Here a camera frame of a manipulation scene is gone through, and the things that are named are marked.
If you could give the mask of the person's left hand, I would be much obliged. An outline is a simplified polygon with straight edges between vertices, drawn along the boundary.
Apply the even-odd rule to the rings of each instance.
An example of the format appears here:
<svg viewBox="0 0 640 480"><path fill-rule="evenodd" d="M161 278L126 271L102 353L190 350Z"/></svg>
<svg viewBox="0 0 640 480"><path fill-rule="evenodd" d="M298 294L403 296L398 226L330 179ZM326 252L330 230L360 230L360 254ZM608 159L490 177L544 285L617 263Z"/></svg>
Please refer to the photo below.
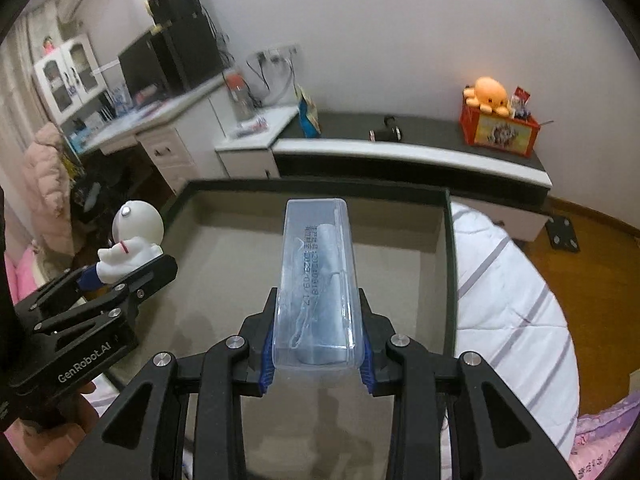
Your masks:
<svg viewBox="0 0 640 480"><path fill-rule="evenodd" d="M85 398L95 391L94 382L78 390L77 422L41 431L26 426L21 419L9 426L1 436L1 478L55 479L99 420Z"/></svg>

